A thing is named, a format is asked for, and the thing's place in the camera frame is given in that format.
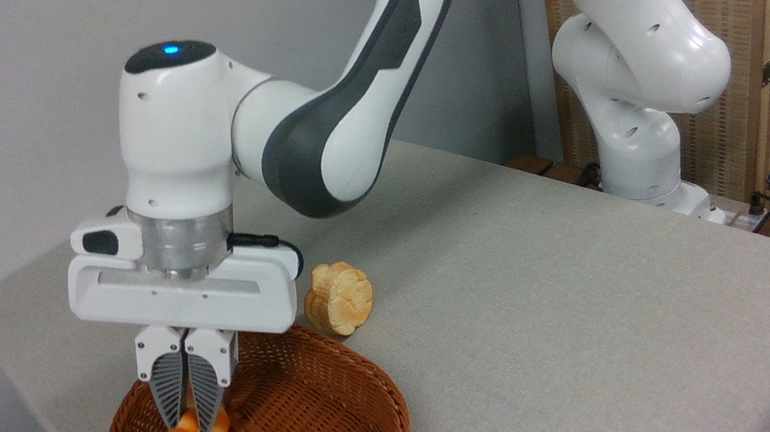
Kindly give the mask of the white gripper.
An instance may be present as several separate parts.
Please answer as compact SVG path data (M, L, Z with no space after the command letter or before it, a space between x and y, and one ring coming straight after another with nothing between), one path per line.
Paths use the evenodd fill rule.
M69 304L87 321L155 325L135 339L138 377L149 383L169 430L187 408L189 378L200 431L211 432L238 366L235 330L289 330L297 314L294 281L300 268L300 256L285 245L234 247L207 277L192 281L83 254L69 265ZM185 336L177 327L197 329Z

